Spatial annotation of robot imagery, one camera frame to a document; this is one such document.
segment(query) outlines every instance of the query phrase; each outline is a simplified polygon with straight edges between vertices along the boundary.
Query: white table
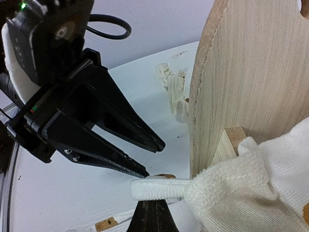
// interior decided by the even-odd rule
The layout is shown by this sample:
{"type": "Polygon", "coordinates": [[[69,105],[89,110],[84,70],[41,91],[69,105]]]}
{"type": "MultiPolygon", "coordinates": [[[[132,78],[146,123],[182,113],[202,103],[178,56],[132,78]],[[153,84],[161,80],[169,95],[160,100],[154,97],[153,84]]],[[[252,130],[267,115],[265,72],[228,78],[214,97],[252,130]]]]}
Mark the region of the white table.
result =
{"type": "MultiPolygon", "coordinates": [[[[110,70],[132,107],[167,145],[163,152],[153,154],[98,127],[94,131],[144,165],[150,175],[189,177],[188,126],[171,115],[168,95],[159,84],[155,66],[178,52],[197,50],[197,45],[176,47],[110,70]]],[[[45,164],[20,148],[13,177],[10,232],[65,232],[134,209],[137,202],[130,194],[133,179],[110,169],[71,163],[58,152],[51,163],[45,164]]],[[[199,231],[183,201],[171,205],[170,210],[181,232],[199,231]]],[[[128,225],[129,221],[108,231],[125,232],[128,225]]]]}

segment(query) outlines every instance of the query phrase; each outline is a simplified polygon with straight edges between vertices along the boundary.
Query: white towel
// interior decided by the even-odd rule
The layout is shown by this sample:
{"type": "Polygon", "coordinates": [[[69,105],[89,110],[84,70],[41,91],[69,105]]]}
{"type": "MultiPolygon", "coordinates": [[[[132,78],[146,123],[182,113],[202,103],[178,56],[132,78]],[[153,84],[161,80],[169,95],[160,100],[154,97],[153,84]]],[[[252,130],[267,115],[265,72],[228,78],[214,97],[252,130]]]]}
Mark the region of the white towel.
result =
{"type": "Polygon", "coordinates": [[[286,135],[239,144],[239,157],[193,180],[132,181],[136,200],[183,197],[206,231],[309,232],[309,118],[286,135]]]}

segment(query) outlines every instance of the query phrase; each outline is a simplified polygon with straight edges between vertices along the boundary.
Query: hole in wooden board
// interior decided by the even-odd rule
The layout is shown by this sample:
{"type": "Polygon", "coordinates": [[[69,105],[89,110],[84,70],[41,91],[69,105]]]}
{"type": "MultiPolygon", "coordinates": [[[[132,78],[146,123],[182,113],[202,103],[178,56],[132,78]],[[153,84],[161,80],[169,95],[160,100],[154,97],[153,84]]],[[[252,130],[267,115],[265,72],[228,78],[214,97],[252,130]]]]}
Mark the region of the hole in wooden board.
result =
{"type": "Polygon", "coordinates": [[[309,19],[309,0],[297,0],[298,8],[305,19],[309,19]]]}

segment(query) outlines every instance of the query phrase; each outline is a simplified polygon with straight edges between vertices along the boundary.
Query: black cable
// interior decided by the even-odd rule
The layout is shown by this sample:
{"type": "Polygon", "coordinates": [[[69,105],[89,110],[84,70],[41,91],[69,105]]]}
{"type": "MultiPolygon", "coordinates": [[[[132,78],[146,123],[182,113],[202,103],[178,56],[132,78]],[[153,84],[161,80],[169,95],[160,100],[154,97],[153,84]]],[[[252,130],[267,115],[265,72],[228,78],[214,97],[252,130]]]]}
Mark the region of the black cable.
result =
{"type": "Polygon", "coordinates": [[[112,24],[119,25],[126,30],[126,32],[123,35],[109,35],[109,34],[101,32],[101,31],[98,31],[96,29],[93,29],[90,26],[87,26],[86,29],[88,31],[90,31],[90,32],[92,32],[92,33],[94,33],[98,36],[101,36],[103,38],[107,38],[107,39],[111,39],[111,40],[123,40],[123,39],[127,38],[132,32],[131,26],[126,21],[124,21],[120,18],[114,17],[114,16],[110,16],[110,15],[91,14],[90,18],[89,18],[89,22],[112,23],[112,24]]]}
{"type": "Polygon", "coordinates": [[[9,120],[12,120],[12,118],[11,118],[10,116],[8,116],[4,110],[2,110],[2,109],[0,108],[0,111],[1,111],[1,113],[2,113],[4,116],[6,116],[9,120]]]}

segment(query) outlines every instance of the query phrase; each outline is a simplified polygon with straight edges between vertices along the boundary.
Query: green light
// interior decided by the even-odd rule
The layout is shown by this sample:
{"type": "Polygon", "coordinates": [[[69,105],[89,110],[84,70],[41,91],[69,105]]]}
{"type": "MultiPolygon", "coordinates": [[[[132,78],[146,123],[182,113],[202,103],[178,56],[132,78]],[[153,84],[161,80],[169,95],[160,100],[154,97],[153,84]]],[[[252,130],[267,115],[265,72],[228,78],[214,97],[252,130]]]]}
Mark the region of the green light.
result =
{"type": "Polygon", "coordinates": [[[26,4],[25,2],[23,2],[23,3],[21,4],[20,8],[21,8],[22,10],[24,10],[26,6],[27,6],[27,4],[26,4]]]}

